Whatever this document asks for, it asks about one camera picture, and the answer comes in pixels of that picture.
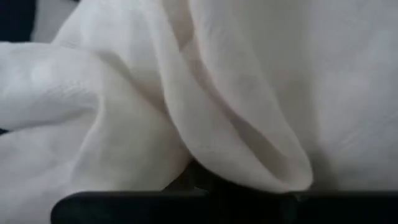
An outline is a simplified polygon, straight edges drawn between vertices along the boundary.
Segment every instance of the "crumpled fabric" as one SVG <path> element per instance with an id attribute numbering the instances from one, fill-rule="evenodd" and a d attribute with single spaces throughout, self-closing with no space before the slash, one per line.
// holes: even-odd
<path id="1" fill-rule="evenodd" d="M 398 189 L 393 0 L 83 0 L 0 44 L 0 217 L 162 190 L 191 157 L 268 192 Z"/>

